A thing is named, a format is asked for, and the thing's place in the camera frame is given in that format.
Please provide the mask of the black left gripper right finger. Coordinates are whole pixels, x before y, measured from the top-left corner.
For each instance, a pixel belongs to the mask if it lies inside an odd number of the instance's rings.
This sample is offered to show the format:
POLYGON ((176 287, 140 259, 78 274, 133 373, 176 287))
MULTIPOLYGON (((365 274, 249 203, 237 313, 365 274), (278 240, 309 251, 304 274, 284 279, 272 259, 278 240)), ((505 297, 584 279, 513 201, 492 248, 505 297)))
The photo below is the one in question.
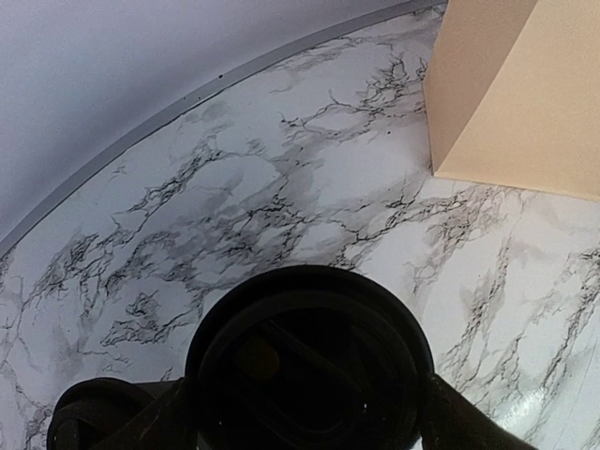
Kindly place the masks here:
POLYGON ((421 437, 424 449, 533 449, 495 424, 435 373, 424 381, 421 437))

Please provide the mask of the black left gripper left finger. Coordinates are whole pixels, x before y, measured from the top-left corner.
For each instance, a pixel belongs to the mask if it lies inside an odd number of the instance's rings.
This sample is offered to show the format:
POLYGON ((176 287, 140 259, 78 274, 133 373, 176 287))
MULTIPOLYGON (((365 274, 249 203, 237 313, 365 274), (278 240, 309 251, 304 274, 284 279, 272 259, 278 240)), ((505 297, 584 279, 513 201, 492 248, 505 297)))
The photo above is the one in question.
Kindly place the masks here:
POLYGON ((195 449, 197 428, 191 381, 181 378, 131 421, 100 443, 101 449, 195 449))

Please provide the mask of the single black paper cup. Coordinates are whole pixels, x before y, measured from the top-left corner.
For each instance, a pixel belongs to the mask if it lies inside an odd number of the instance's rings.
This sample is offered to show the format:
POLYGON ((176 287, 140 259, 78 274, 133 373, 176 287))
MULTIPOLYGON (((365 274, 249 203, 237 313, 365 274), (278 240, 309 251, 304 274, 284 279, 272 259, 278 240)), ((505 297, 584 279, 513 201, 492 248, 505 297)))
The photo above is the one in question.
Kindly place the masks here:
POLYGON ((409 309, 375 281, 279 268, 227 292, 187 351, 207 449, 409 449, 434 369, 409 309))
POLYGON ((124 427, 177 381, 132 383, 100 377, 74 384, 56 403, 46 447, 101 449, 102 441, 124 427))

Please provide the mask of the brown paper takeout bag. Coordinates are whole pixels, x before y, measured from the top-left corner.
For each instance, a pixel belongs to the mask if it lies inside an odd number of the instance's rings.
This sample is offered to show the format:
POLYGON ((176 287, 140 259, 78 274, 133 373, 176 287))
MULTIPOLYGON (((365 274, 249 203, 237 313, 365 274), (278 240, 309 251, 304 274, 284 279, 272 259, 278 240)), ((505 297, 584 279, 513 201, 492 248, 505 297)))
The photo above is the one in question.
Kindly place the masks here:
POLYGON ((436 176, 598 199, 597 2, 449 2, 424 94, 436 176))

